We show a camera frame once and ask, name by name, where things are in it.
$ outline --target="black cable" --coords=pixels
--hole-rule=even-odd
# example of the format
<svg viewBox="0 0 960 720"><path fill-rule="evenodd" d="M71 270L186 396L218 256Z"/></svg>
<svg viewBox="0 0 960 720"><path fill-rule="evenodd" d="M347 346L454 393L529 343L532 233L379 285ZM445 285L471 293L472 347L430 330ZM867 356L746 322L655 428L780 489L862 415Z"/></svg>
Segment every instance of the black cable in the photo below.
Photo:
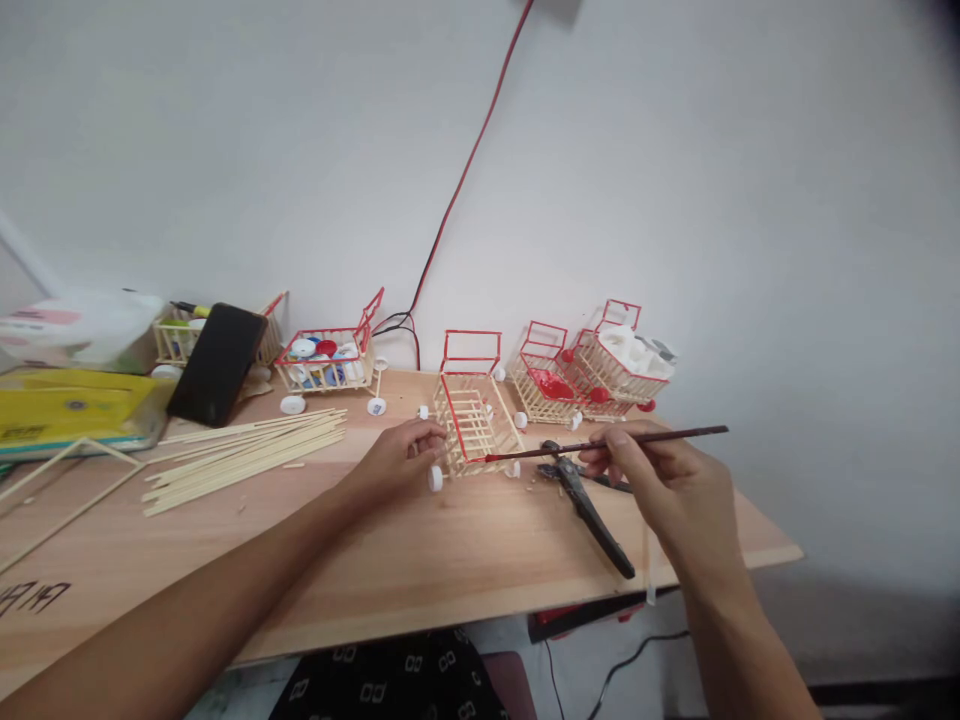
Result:
<svg viewBox="0 0 960 720"><path fill-rule="evenodd" d="M557 707L560 708L560 720L567 720L563 714L563 703L560 702L560 691L557 690L557 679L553 676L553 653L550 652L550 641L544 640L543 644L547 646L547 656L550 658L550 679L553 681L553 693L557 696Z"/></svg>
<svg viewBox="0 0 960 720"><path fill-rule="evenodd" d="M616 665L614 665L610 669L610 672L607 673L607 679L603 681L603 688L601 688L600 690L600 697L597 698L597 704L594 705L593 712L590 713L590 716L587 718L587 720L594 720L594 718L597 717L597 713L600 712L600 705L603 704L603 696L607 692L607 686L610 684L610 680L613 678L614 673L616 673L617 670L619 670L620 668L626 667L627 665L632 663L634 660L636 660L638 657L640 657L640 653L643 652L643 649L647 646L647 643L653 642L654 640L679 640L680 638L687 637L689 634L690 634L689 630L684 630L682 632L674 633L673 635L651 635L642 643L640 643L640 647L637 648L637 651L633 655L631 655L629 658L627 658L623 662L619 662Z"/></svg>

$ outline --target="smartphone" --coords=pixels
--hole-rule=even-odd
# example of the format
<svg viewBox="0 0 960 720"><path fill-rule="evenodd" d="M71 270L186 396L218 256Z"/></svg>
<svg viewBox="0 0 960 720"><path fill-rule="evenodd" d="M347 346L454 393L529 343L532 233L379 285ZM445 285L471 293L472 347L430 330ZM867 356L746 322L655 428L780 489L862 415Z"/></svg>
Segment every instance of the smartphone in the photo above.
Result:
<svg viewBox="0 0 960 720"><path fill-rule="evenodd" d="M167 414L223 427L267 329L262 315L217 303L197 338Z"/></svg>

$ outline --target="miniature shopping cart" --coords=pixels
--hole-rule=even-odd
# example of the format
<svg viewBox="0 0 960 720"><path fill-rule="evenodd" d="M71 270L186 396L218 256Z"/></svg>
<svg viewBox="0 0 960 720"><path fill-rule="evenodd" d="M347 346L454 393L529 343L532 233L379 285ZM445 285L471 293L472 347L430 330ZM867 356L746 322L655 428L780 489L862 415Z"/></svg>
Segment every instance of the miniature shopping cart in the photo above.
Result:
<svg viewBox="0 0 960 720"><path fill-rule="evenodd" d="M581 410L587 399L558 362L566 343L567 331L563 328L530 323L527 338L510 367L510 378L523 405L514 416L518 428L525 428L530 421L576 430L583 420Z"/></svg>
<svg viewBox="0 0 960 720"><path fill-rule="evenodd" d="M577 344L561 353L574 385L589 399L583 409L584 417L612 422L626 419L634 405L643 412L656 408L654 397L670 381L630 372L600 341L603 330L629 323L636 332L639 321L639 305L607 300L597 326L582 330Z"/></svg>
<svg viewBox="0 0 960 720"><path fill-rule="evenodd" d="M301 330L294 335L274 363L287 390L297 395L356 388L370 391L374 379L370 325L382 300L383 288L380 288L363 309L356 327ZM304 340L314 344L313 354L294 353L294 348L299 350Z"/></svg>
<svg viewBox="0 0 960 720"><path fill-rule="evenodd" d="M283 350L283 342L280 340L280 303L286 300L289 294L280 293L259 313L267 319L267 329L257 350L257 365L270 367ZM157 341L157 364L186 367L197 344L197 338L203 330L202 320L198 315L170 305L166 314L153 324L153 334Z"/></svg>
<svg viewBox="0 0 960 720"><path fill-rule="evenodd" d="M495 345L496 354L487 357L451 355L451 341L458 347L466 341ZM500 333L479 330L447 330L440 364L440 382L433 396L437 422L447 431L447 467L452 477L487 472L520 476L517 460L484 462L487 455L523 452L523 442L510 421L497 383L491 372L500 362ZM439 490L436 470L431 487Z"/></svg>

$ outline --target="brush handle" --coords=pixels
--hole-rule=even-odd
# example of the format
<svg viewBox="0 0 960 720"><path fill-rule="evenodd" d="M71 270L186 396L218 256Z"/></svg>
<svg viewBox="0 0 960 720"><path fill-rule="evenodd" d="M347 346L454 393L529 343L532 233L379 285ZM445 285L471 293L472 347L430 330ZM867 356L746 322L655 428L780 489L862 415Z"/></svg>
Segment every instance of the brush handle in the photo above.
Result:
<svg viewBox="0 0 960 720"><path fill-rule="evenodd" d="M718 435L720 433L730 432L726 425L711 425L709 427L691 428L689 430L671 430L665 433L649 433L647 435L634 435L633 439L638 445L644 445L648 442L658 442L660 440L680 440L688 437L700 437L701 435ZM579 452L580 450L596 450L607 446L606 440L600 440L595 443L580 443L579 445L565 445L556 450L528 450L522 453L512 453L510 455L487 455L485 462L496 462L498 460L512 460L522 457L542 457L543 455L558 455L560 453Z"/></svg>

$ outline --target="bamboo skewer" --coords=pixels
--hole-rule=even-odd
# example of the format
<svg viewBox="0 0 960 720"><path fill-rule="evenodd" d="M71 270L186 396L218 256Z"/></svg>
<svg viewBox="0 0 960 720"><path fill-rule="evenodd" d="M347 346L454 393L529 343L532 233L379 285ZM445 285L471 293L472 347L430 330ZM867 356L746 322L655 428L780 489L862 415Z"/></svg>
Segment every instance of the bamboo skewer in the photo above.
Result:
<svg viewBox="0 0 960 720"><path fill-rule="evenodd" d="M144 510L143 514L146 515L147 517L152 517L162 512L166 512L167 510L172 510L173 508L183 505L184 503L190 502L191 500L196 500L197 498L203 497L204 495L208 495L212 492L215 492L216 490L221 490L222 488L228 487L230 485L234 485L238 482L246 480L249 477L258 475L259 473L264 472L265 470L269 470L279 465L283 465L284 463L287 463L290 460L293 460L295 458L301 457L307 453L315 452L316 450L321 450L325 447L333 445L334 443L337 443L340 440L342 440L345 434L346 434L345 431L341 430L332 436L327 436L320 440L314 441L314 443L309 446L300 446L300 447L293 448L292 450L288 450L287 452L273 455L268 459L261 460L258 463L252 463L244 468L240 468L234 474L230 474L230 475L221 477L219 479L208 480L204 484L201 484L192 489L188 489L184 492L178 493L173 496L169 496L169 497L165 496L161 498L156 505Z"/></svg>
<svg viewBox="0 0 960 720"><path fill-rule="evenodd" d="M339 425L342 422L344 421L340 420L336 423L336 425ZM307 428L305 430L312 430L312 432L305 431L301 433L291 433L289 436L282 438L280 441L275 443L272 442L272 440L266 440L252 445L249 448L229 451L235 453L234 456L230 459L225 459L222 463L213 464L212 470L209 470L208 472L192 472L189 469L189 466L187 466L187 468L185 468L187 469L186 473L181 473L173 479L161 477L157 480L155 489L144 494L143 500L153 500L156 497L159 497L159 494L170 492L174 488L197 484L205 479L209 479L211 476L222 474L233 468L244 467L248 461L253 461L261 456L275 454L287 448L297 447L298 445L308 443L311 440L317 439L318 437L324 437L331 434L333 431L333 426L331 426L329 430L325 430L322 433L316 432L317 429L315 428Z"/></svg>
<svg viewBox="0 0 960 720"><path fill-rule="evenodd" d="M263 429L269 425L283 425L287 423L297 423L304 422L309 418L317 417L318 415L332 415L340 414L343 415L346 410L337 410L336 408L326 408L324 410L316 410L315 412L303 413L302 415L295 415L293 417L279 417L273 418L271 420L258 420L257 422L246 423L245 425L233 425L225 428L217 428L213 430L201 430L195 433L184 433L183 435L177 435L172 438L167 438L166 440L161 440L158 445L173 445L175 443L186 443L189 441L193 442L202 442L205 439L214 440L219 437L225 437L228 435L238 435L240 433L249 432L251 430Z"/></svg>
<svg viewBox="0 0 960 720"><path fill-rule="evenodd" d="M342 424L342 423L344 423L344 422L346 422L346 421L343 420L343 419L336 420L336 421L330 421L330 422L328 422L328 421L326 421L326 420L324 419L324 422L318 422L318 423L316 423L316 424L310 423L310 424L308 424L308 425L306 426L306 428L307 428L307 429L313 429L313 430L319 430L319 429L324 428L324 427L326 427L326 426L329 426L330 428L333 428L333 427L336 427L337 425L340 425L340 424ZM294 429L295 429L295 428L290 428L290 429L285 429L285 430L277 430L277 431L274 431L274 432L269 433L268 435L266 435L266 436L264 436L264 437L256 438L256 439L254 439L254 440L251 441L251 442L241 443L241 444L239 444L239 446L237 446L237 447L233 447L233 448L231 448L231 449L223 450L222 452L219 452L219 453L217 453L216 455L212 455L211 457L203 458L203 459L201 459L201 460L195 460L194 462L189 463L189 464L187 464L187 465L183 465L183 466L178 467L178 468L173 468L173 469L171 469L171 470L166 470L166 471L164 471L164 472L162 472L162 473L157 473L156 475L151 475L150 477L145 478L145 480L146 480L147 482L154 482L154 481L160 480L161 478L165 478L165 479L168 479L168 480L172 480L173 478L180 477L180 476L182 476L182 475L189 475L189 474L191 474L191 473L195 473L197 470L199 470L199 469L202 468L202 467L205 467L205 466L207 466L207 465L216 463L216 462L218 462L218 461L220 461L220 460L223 460L223 459L228 458L228 457L230 457L230 456L236 455L236 454L238 454L238 453L239 453L239 454L242 454L242 453L246 452L247 450L249 450L249 449L251 449L251 448L259 448L259 447L268 446L268 445L271 443L271 441L273 441L273 440L275 440L275 439L277 439L277 438L279 438L279 437L282 437L282 436L284 436L284 435L287 435L287 434L292 433L292 432L294 431ZM189 457L190 457L190 456L184 457L184 458L182 458L182 459L183 459L183 460L186 460L186 459L189 459Z"/></svg>
<svg viewBox="0 0 960 720"><path fill-rule="evenodd" d="M155 458L155 462L189 462L147 478L153 485L142 499L153 505L144 510L144 515L158 515L272 468L287 464L303 467L304 463L291 461L344 438L346 431L339 426L346 422L345 413L322 410L175 438L184 445L215 442Z"/></svg>

